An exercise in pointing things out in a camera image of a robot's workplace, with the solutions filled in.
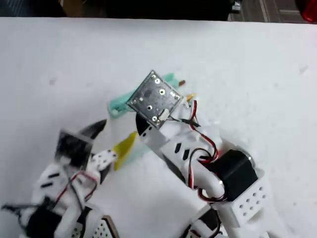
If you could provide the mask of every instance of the black wire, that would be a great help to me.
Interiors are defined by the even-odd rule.
[[[82,204],[81,204],[81,201],[80,201],[79,195],[78,195],[78,193],[77,193],[76,189],[74,188],[73,183],[72,183],[72,181],[71,181],[70,177],[67,175],[66,169],[65,169],[64,167],[63,167],[63,169],[64,169],[64,172],[65,172],[65,174],[66,174],[67,178],[68,178],[68,184],[69,184],[69,186],[70,186],[71,190],[74,192],[74,194],[75,194],[75,196],[76,196],[76,200],[77,200],[77,202],[78,202],[78,205],[79,205],[80,211],[81,211],[81,212],[83,212],[83,211],[84,211],[84,209],[83,209],[83,206],[82,206]]]

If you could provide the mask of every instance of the dark plastic piece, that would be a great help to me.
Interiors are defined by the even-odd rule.
[[[94,140],[99,135],[99,133],[104,130],[106,123],[106,119],[98,121],[94,124],[85,127],[84,129],[81,129],[78,133]]]
[[[149,126],[147,120],[144,119],[141,115],[137,114],[135,117],[135,123],[137,126],[138,134],[141,135]]]
[[[60,215],[41,206],[30,217],[26,235],[30,238],[54,238],[54,232],[60,221]]]
[[[204,215],[202,215],[199,220],[202,220],[203,223],[205,223],[210,230],[214,230],[218,226],[218,218],[217,213],[214,209],[210,209],[208,212],[206,212]]]
[[[223,181],[228,201],[235,200],[258,179],[248,157],[238,150],[229,150],[207,169]]]

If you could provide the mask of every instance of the perforated plastic part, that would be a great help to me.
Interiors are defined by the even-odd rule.
[[[93,234],[93,238],[113,238],[105,220],[100,220],[99,226]]]
[[[83,225],[80,223],[76,224],[76,227],[73,230],[71,238],[80,238]],[[107,222],[105,220],[100,220],[99,226],[95,230],[92,238],[113,238],[109,230]]]
[[[217,207],[221,218],[233,227],[240,227],[263,208],[271,194],[266,178],[260,178],[233,202],[223,202]]]
[[[81,230],[83,229],[83,225],[80,223],[76,223],[76,226],[71,235],[72,238],[79,238],[81,234]]]

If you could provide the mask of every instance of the white table surface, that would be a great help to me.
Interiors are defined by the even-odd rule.
[[[200,110],[256,148],[289,230],[316,237],[316,25],[0,18],[0,35],[1,204],[28,201],[62,127],[108,118],[107,102],[153,68],[185,79]],[[110,121],[95,149],[134,127],[132,114]],[[153,154],[92,201],[123,238],[177,237],[204,205]],[[0,212],[0,237],[17,228]]]

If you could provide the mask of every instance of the floor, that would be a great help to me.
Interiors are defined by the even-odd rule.
[[[299,12],[304,0],[243,0],[239,14],[230,14],[229,21],[307,23]],[[106,17],[100,0],[84,0],[82,16]]]
[[[302,19],[298,7],[295,0],[243,0],[241,12],[231,14],[228,20],[307,23]]]

